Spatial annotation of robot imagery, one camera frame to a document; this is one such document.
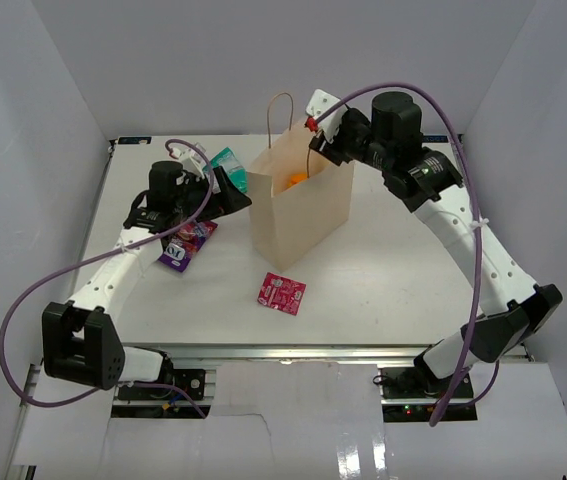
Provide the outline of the orange gummy snack bag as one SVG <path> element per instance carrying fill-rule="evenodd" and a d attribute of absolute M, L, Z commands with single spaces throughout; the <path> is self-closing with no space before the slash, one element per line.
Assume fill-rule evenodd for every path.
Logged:
<path fill-rule="evenodd" d="M 292 188 L 305 180 L 308 179 L 308 175 L 306 173 L 296 173 L 290 176 L 289 180 L 287 181 L 286 188 Z"/>

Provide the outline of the purple Fox's candy bag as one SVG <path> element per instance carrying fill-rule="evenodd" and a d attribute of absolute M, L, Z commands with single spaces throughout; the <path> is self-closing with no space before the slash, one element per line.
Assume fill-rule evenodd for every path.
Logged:
<path fill-rule="evenodd" d="M 217 228 L 218 224 L 214 221 L 188 223 L 169 237 L 158 261 L 178 273 L 185 272 Z"/>

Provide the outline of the red snack packet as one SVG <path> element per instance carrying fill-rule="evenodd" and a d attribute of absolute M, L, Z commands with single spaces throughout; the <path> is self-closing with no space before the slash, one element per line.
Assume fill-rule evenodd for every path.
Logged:
<path fill-rule="evenodd" d="M 305 291 L 304 283 L 268 272 L 260 287 L 257 301 L 264 307 L 296 316 Z"/>

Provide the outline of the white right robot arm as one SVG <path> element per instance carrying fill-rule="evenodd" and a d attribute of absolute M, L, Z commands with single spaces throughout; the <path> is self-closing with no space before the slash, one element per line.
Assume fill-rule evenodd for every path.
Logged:
<path fill-rule="evenodd" d="M 471 320 L 414 361 L 422 396 L 440 397 L 456 373 L 499 361 L 546 323 L 562 293 L 539 284 L 507 252 L 479 213 L 461 160 L 426 146 L 422 111 L 409 94 L 382 92 L 365 115 L 317 89 L 305 113 L 315 135 L 310 149 L 336 166 L 357 161 L 379 171 L 386 189 L 429 228 L 473 289 Z"/>

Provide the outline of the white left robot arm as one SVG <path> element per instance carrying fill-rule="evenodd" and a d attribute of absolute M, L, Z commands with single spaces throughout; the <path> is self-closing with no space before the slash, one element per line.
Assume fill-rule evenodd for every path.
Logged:
<path fill-rule="evenodd" d="M 206 176 L 174 160 L 153 163 L 148 187 L 131 204 L 114 256 L 66 302 L 51 302 L 44 309 L 45 373 L 101 390 L 139 382 L 151 398 L 168 396 L 175 377 L 164 368 L 165 354 L 124 346 L 116 321 L 137 282 L 167 246 L 158 234 L 230 215 L 250 204 L 220 166 Z"/>

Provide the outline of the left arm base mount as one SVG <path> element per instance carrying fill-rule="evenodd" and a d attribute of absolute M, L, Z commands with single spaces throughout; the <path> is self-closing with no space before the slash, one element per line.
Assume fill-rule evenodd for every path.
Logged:
<path fill-rule="evenodd" d="M 111 417 L 119 419 L 202 419 L 209 406 L 202 406 L 205 397 L 206 370 L 176 368 L 162 352 L 157 380 L 159 387 L 142 387 L 133 383 L 121 386 L 114 396 Z"/>

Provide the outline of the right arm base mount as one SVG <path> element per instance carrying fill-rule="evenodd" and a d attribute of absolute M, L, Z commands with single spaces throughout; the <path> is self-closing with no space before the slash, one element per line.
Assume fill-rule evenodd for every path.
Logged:
<path fill-rule="evenodd" d="M 379 389 L 383 421 L 386 424 L 427 425 L 449 385 L 448 380 L 428 383 L 419 376 L 414 366 L 407 363 L 380 363 L 372 382 Z M 477 421 L 476 407 L 469 405 L 474 397 L 475 390 L 466 373 L 456 387 L 441 422 Z"/>

